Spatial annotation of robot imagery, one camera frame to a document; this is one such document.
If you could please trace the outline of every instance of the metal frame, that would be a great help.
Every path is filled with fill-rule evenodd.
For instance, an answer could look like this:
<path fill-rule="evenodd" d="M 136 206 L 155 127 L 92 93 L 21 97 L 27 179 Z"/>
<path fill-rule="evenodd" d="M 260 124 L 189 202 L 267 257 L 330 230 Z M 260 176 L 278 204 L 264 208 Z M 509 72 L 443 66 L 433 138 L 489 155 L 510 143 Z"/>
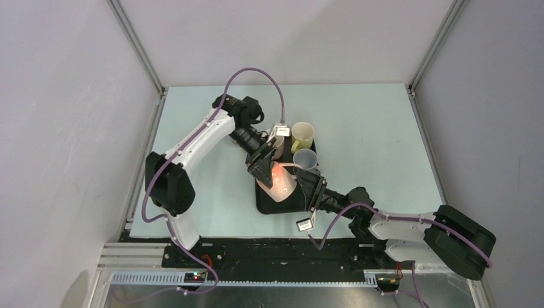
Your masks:
<path fill-rule="evenodd" d="M 132 218 L 134 215 L 135 206 L 138 200 L 139 191 L 143 185 L 144 168 L 143 162 L 146 154 L 150 151 L 155 140 L 155 134 L 157 132 L 160 116 L 162 115 L 162 109 L 164 107 L 164 101 L 166 98 L 166 91 L 161 84 L 152 64 L 147 56 L 141 41 L 138 39 L 136 32 L 126 15 L 125 10 L 120 4 L 120 0 L 107 0 L 111 6 L 111 9 L 119 21 L 119 24 L 125 32 L 129 43 L 134 49 L 135 54 L 140 60 L 146 74 L 149 76 L 152 84 L 155 86 L 160 100 L 157 103 L 155 113 L 151 124 L 149 126 L 149 132 L 144 141 L 142 153 L 140 155 L 139 166 L 140 168 L 134 175 L 131 190 L 132 193 L 129 200 L 126 203 L 124 209 L 123 220 L 120 223 L 118 229 L 117 238 L 119 238 L 121 232 L 125 228 L 130 228 Z M 418 127 L 420 129 L 421 138 L 425 145 L 425 150 L 431 164 L 432 172 L 437 183 L 441 199 L 447 204 L 448 196 L 441 180 L 438 165 L 436 163 L 434 151 L 427 134 L 425 122 L 421 116 L 421 112 L 416 99 L 415 90 L 423 78 L 425 72 L 431 65 L 433 59 L 436 57 L 439 49 L 444 44 L 448 34 L 450 33 L 455 21 L 460 16 L 467 0 L 455 0 L 446 17 L 444 18 L 441 26 L 438 29 L 436 36 L 434 37 L 432 44 L 430 45 L 427 53 L 423 57 L 423 61 L 418 67 L 414 78 L 407 85 L 407 92 L 412 105 L 414 116 Z M 108 290 L 112 281 L 112 277 L 115 271 L 183 271 L 186 269 L 167 269 L 161 268 L 162 255 L 166 244 L 161 243 L 106 243 L 103 248 L 102 256 L 99 260 L 96 274 L 92 281 L 91 292 L 88 294 L 84 307 L 86 308 L 102 308 L 104 307 L 108 295 Z M 371 270 L 368 274 L 373 275 L 377 273 L 393 273 L 393 270 Z M 426 268 L 425 266 L 418 266 L 418 273 L 451 273 L 447 268 Z M 489 289 L 489 284 L 484 276 L 481 282 L 468 280 L 468 285 L 472 293 L 474 303 L 477 308 L 484 307 L 496 307 L 493 296 Z"/>

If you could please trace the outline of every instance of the yellow mug handle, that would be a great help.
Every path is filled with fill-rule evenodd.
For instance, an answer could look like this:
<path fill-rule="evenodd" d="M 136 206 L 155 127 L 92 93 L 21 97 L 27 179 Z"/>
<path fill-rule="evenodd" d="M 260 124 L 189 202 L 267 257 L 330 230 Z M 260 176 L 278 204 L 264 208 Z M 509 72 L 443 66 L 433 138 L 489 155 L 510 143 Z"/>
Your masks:
<path fill-rule="evenodd" d="M 296 152 L 296 147 L 298 146 L 298 144 L 299 144 L 298 140 L 295 140 L 293 142 L 293 146 L 291 146 L 291 153 Z"/>

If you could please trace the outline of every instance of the gray cup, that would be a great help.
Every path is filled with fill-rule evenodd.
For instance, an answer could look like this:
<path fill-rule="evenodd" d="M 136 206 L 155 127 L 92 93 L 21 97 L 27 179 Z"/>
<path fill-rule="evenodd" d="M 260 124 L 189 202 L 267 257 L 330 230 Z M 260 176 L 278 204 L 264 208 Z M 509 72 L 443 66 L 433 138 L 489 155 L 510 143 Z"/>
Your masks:
<path fill-rule="evenodd" d="M 310 149 L 300 149 L 293 155 L 293 162 L 304 170 L 312 170 L 318 166 L 318 155 Z"/>

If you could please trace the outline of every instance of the white table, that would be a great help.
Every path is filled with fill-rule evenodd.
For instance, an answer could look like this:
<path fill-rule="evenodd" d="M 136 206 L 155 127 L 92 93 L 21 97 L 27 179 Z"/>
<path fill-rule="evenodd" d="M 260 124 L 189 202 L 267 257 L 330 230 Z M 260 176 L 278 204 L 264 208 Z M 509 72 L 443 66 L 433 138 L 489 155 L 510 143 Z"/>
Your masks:
<path fill-rule="evenodd" d="M 311 123 L 328 188 L 345 194 L 364 186 L 376 208 L 422 213 L 441 205 L 439 190 L 414 113 L 402 84 L 283 85 L 287 124 Z M 153 151 L 163 153 L 181 141 L 211 108 L 223 87 L 170 87 Z M 280 100 L 272 85 L 233 86 L 228 93 L 257 99 L 266 115 L 257 125 L 270 128 L 280 119 Z M 255 184 L 244 165 L 245 152 L 229 138 L 222 140 L 194 168 L 192 204 L 203 237 L 306 237 L 295 221 L 308 213 L 263 215 L 255 207 Z M 143 222 L 140 193 L 131 237 L 169 237 L 164 220 Z M 148 216 L 160 214 L 150 200 Z M 319 212 L 321 237 L 334 215 Z M 330 237 L 353 237 L 341 218 Z"/>

